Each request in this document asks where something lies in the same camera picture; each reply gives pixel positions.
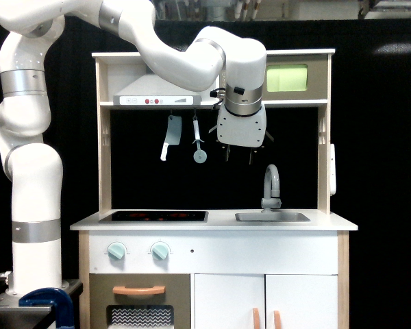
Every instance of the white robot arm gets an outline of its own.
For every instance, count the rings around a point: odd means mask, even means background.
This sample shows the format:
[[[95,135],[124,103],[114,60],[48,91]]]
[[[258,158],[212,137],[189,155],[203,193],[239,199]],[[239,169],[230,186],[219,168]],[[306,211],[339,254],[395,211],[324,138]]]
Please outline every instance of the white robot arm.
[[[209,88],[225,67],[226,94],[218,117],[221,142],[258,147],[266,128],[266,50],[256,40],[206,27],[179,52],[156,36],[155,8],[149,0],[0,0],[0,24],[11,31],[0,52],[0,152],[13,181],[14,292],[19,295],[61,285],[62,163],[42,143],[42,133],[51,120],[43,62],[64,29],[64,14],[134,44],[155,74],[185,89]]]

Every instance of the green display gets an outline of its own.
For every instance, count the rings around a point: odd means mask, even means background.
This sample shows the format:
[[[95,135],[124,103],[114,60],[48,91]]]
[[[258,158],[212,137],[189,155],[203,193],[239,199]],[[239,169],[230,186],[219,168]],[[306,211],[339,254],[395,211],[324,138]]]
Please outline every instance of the green display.
[[[266,68],[266,89],[270,93],[307,90],[308,65],[269,65]]]

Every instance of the cabinet handle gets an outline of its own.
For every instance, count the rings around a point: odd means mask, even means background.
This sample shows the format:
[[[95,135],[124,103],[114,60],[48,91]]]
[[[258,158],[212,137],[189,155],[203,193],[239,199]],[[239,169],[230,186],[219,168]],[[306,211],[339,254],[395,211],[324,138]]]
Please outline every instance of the cabinet handle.
[[[260,329],[259,309],[257,307],[253,308],[253,316],[254,316],[254,329]]]
[[[280,312],[278,310],[274,311],[274,325],[275,329],[282,329],[282,323],[280,321]]]
[[[164,293],[165,287],[152,287],[152,288],[125,288],[114,287],[112,292],[117,295],[158,295]]]

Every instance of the knob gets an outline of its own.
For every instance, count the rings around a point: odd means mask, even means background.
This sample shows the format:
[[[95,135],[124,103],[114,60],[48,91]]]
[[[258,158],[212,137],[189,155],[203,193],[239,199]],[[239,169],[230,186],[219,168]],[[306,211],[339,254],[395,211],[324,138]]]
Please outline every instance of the knob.
[[[123,243],[114,242],[108,246],[108,255],[114,259],[122,259],[125,252],[126,247]]]
[[[164,242],[157,242],[151,247],[152,257],[156,260],[164,260],[169,254],[169,246]]]

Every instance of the stovetop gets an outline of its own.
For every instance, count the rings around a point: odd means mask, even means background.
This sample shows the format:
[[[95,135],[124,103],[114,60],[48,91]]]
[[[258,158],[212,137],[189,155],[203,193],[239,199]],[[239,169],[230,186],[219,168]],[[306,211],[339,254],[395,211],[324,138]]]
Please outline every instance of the stovetop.
[[[99,223],[206,223],[207,211],[120,210],[101,219]]]

